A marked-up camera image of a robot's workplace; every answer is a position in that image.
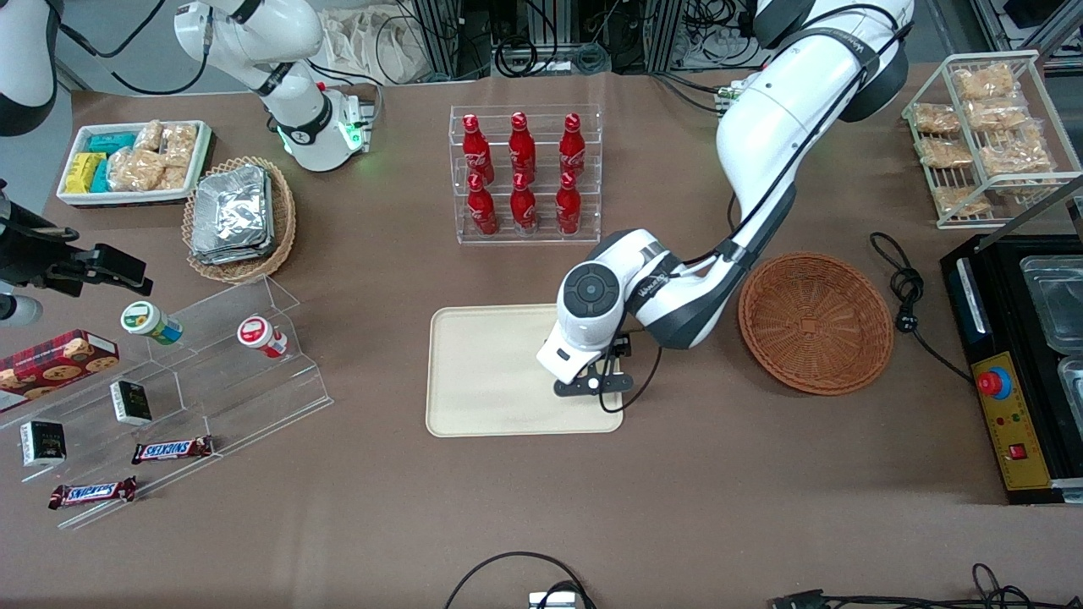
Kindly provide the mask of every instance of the cookie box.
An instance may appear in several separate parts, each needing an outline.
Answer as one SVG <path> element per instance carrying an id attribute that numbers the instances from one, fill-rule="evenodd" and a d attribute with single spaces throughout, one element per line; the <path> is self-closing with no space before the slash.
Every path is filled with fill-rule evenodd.
<path id="1" fill-rule="evenodd" d="M 0 412 L 110 368 L 119 361 L 116 342 L 84 329 L 66 332 L 0 359 Z"/>

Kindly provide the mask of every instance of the white tray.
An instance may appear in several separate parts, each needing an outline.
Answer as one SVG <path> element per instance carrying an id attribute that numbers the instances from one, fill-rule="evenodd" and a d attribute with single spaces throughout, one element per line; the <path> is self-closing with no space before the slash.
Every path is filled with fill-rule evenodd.
<path id="1" fill-rule="evenodd" d="M 556 304 L 452 307 L 432 315 L 425 424 L 438 438 L 605 433 L 624 413 L 609 414 L 595 396 L 558 398 L 556 380 L 534 359 Z M 619 393 L 605 396 L 618 407 Z"/>
<path id="2" fill-rule="evenodd" d="M 168 191 L 147 191 L 143 193 L 66 193 L 64 192 L 64 181 L 69 171 L 71 163 L 77 153 L 87 151 L 87 142 L 91 135 L 101 133 L 138 133 L 145 122 L 119 122 L 115 125 L 88 125 L 80 127 L 71 142 L 71 150 L 68 151 L 68 158 L 64 163 L 64 171 L 61 173 L 60 183 L 56 184 L 56 198 L 73 207 L 126 207 L 134 205 L 153 205 L 160 202 L 184 203 L 188 193 L 194 191 L 196 182 L 201 173 L 204 159 L 207 158 L 207 148 L 210 146 L 210 127 L 201 120 L 168 120 L 162 122 L 174 122 L 180 125 L 194 125 L 196 133 L 196 147 L 192 153 L 192 160 L 188 161 L 188 173 L 184 179 L 184 185 L 180 189 Z"/>

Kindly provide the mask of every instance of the aluminum foil packet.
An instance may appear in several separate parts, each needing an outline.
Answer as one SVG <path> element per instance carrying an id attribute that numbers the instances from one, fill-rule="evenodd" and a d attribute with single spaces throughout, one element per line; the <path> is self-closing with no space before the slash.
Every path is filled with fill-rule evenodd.
<path id="1" fill-rule="evenodd" d="M 223 264 L 266 256 L 274 250 L 271 177 L 245 165 L 204 178 L 193 209 L 192 256 Z"/>

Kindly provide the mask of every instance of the snickers bar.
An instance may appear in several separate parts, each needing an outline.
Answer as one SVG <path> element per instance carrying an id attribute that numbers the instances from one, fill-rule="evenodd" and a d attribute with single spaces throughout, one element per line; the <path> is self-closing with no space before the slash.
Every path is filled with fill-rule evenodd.
<path id="1" fill-rule="evenodd" d="M 94 503 L 99 501 L 135 498 L 135 477 L 121 480 L 120 482 L 109 482 L 108 484 L 91 484 L 89 487 L 67 487 L 61 484 L 53 491 L 49 498 L 49 509 L 61 507 L 71 507 L 83 503 Z"/>
<path id="2" fill-rule="evenodd" d="M 135 444 L 132 465 L 144 461 L 168 461 L 171 458 L 187 458 L 207 456 L 214 452 L 210 436 L 178 440 L 175 442 L 159 442 L 157 444 Z"/>

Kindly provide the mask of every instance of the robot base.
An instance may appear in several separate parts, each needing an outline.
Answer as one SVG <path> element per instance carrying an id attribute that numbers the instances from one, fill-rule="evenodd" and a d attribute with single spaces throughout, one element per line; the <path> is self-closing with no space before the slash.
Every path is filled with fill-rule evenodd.
<path id="1" fill-rule="evenodd" d="M 309 171 L 330 171 L 357 153 L 368 152 L 373 138 L 375 106 L 361 104 L 354 95 L 343 95 L 328 89 L 324 92 L 331 102 L 331 120 L 311 144 L 290 142 L 282 129 L 278 135 L 298 165 Z"/>

